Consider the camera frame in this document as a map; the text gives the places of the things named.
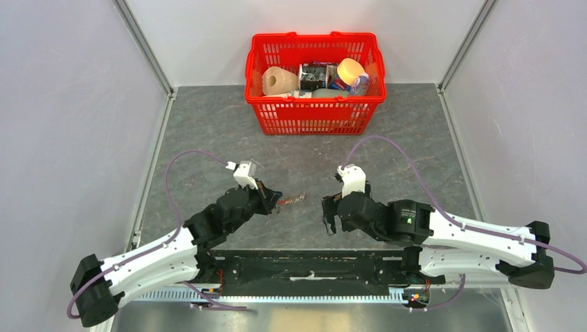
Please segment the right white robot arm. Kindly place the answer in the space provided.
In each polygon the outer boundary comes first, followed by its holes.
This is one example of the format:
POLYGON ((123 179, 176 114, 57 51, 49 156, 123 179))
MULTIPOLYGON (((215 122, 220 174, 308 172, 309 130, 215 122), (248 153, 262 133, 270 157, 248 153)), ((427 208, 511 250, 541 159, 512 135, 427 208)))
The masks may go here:
POLYGON ((554 280, 554 262, 544 248, 550 226, 542 221, 519 228, 494 225, 443 216, 429 204, 407 199, 383 204, 363 192, 325 196, 321 204, 329 234, 336 233, 339 218, 344 232, 360 230, 375 241, 402 247, 399 273, 409 283, 425 276, 478 273, 542 290, 554 280))

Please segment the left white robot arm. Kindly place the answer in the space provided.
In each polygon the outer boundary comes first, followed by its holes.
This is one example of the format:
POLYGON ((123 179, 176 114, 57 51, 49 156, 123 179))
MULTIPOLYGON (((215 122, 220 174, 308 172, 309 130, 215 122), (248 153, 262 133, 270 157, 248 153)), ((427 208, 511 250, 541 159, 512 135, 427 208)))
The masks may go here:
POLYGON ((72 300, 66 313, 84 328, 107 321, 120 308, 150 291, 170 284, 210 282, 217 274, 212 248, 227 240, 255 215, 272 213, 282 192, 233 187, 214 203, 163 237, 121 255, 80 260, 70 282, 72 300))

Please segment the red plastic shopping basket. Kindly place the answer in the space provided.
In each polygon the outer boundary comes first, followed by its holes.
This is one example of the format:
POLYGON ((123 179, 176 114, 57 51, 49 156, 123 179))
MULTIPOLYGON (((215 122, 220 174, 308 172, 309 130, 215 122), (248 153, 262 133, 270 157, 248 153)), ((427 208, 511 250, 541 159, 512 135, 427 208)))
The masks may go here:
POLYGON ((244 97, 266 135, 359 135, 386 99, 372 33, 256 34, 244 97))

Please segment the toilet paper roll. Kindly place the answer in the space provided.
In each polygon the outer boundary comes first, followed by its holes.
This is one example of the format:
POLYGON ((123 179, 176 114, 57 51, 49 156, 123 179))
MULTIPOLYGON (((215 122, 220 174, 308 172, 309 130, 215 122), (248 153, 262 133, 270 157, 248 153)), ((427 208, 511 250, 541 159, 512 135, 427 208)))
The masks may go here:
POLYGON ((278 66, 269 67, 262 74, 262 92, 265 95, 279 95, 298 88, 298 75, 278 66))

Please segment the clear plastic bottle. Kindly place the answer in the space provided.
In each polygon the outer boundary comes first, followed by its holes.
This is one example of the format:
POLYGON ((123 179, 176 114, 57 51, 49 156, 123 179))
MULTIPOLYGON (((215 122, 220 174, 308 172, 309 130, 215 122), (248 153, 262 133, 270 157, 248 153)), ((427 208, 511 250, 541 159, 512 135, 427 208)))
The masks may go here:
POLYGON ((369 89, 370 76, 367 73, 360 74, 351 85, 349 96, 364 96, 369 89))

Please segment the dark snack packet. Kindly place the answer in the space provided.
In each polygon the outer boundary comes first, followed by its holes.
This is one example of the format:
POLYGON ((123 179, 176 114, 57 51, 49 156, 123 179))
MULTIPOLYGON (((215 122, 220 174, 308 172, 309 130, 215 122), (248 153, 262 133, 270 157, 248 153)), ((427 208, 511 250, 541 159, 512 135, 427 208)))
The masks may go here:
POLYGON ((324 64, 300 64, 298 78, 300 90, 324 89, 327 83, 327 66, 324 64))

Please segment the orange sponge disc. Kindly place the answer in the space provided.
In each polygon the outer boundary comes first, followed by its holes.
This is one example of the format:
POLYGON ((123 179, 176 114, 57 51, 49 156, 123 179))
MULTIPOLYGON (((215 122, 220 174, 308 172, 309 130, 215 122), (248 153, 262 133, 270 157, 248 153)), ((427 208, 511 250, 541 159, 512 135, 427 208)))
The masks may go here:
POLYGON ((365 69, 359 62, 347 57, 339 62, 336 72, 346 85, 352 86, 356 78, 365 73, 365 69))

